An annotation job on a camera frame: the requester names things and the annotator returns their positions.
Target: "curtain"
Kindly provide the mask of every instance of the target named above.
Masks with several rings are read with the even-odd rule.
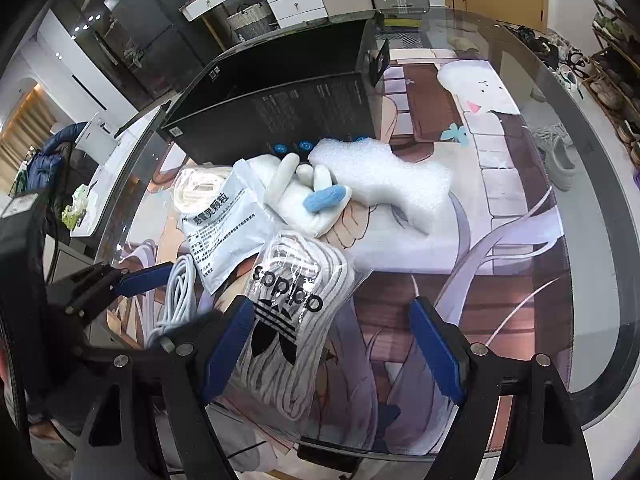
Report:
[[[30,146],[42,148],[56,122],[41,92],[39,85],[31,90],[8,119],[0,138],[0,190],[4,192],[11,189]]]

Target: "white label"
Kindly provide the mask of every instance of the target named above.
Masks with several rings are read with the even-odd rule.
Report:
[[[9,216],[17,215],[18,213],[24,213],[31,209],[31,206],[36,201],[38,197],[37,193],[32,193],[30,195],[19,196],[18,198],[14,198],[9,202],[9,205],[4,209],[2,213],[2,218],[9,218]]]
[[[200,214],[180,217],[180,230],[210,294],[271,238],[274,220],[262,206],[263,199],[264,186],[240,159],[209,207]]]

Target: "blue butterfly illustration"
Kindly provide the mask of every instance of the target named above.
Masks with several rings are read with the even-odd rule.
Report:
[[[457,126],[454,123],[449,125],[448,130],[444,130],[442,135],[440,136],[440,140],[449,140],[453,139],[462,144],[463,146],[468,145],[469,138],[466,136],[466,126]]]

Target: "cartoon hand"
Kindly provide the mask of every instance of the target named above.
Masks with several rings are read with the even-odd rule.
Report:
[[[349,200],[334,226],[320,239],[339,249],[351,247],[364,237],[369,225],[369,216],[376,207],[366,207],[360,202]]]

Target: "wicker basket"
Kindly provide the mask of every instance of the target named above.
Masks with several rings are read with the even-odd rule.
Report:
[[[226,19],[240,41],[250,40],[274,30],[275,17],[266,0],[242,9]]]

